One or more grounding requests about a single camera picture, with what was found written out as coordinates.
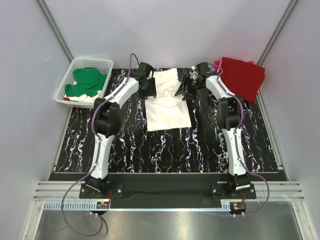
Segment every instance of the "green cloth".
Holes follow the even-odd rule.
[[[64,86],[67,97],[80,97],[83,94],[94,97],[104,87],[107,74],[100,73],[95,67],[85,67],[74,70],[73,77],[76,84]]]

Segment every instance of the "white cloth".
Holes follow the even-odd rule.
[[[65,98],[68,98],[70,101],[73,102],[80,102],[80,103],[94,103],[95,100],[98,98],[99,94],[101,93],[101,90],[96,91],[97,94],[93,97],[88,96],[87,94],[82,94],[81,96],[67,96],[64,95]]]
[[[190,128],[191,121],[183,96],[175,96],[181,82],[176,68],[154,72],[156,98],[145,100],[147,130]]]

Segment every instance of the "white basket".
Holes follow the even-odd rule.
[[[114,62],[110,59],[92,58],[92,57],[77,57],[73,59],[65,75],[63,76],[63,79],[58,87],[58,90],[55,93],[54,100],[57,101],[58,103],[63,103],[70,107],[93,109],[94,108],[93,102],[77,102],[77,101],[64,100],[64,97],[66,95],[65,85],[74,84],[74,81],[75,81],[74,75],[73,75],[74,70],[83,69],[87,67],[97,68],[100,73],[107,74],[104,86],[102,88],[101,93],[99,94],[99,98],[103,98],[106,93],[106,89],[111,77],[111,71],[113,66],[114,66]]]

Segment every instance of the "red cloth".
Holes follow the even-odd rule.
[[[221,62],[222,82],[243,100],[255,103],[256,94],[265,80],[265,69],[241,60],[223,57]]]

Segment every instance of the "metal floor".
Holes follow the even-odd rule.
[[[248,202],[247,213],[260,207]],[[83,211],[66,211],[71,225],[85,234],[93,234],[100,227],[94,216]],[[157,212],[110,211],[103,215],[107,225],[93,240],[302,240],[302,235],[290,202],[269,202],[263,212],[233,218],[226,212]],[[66,228],[62,214],[44,210],[36,240],[82,240]]]

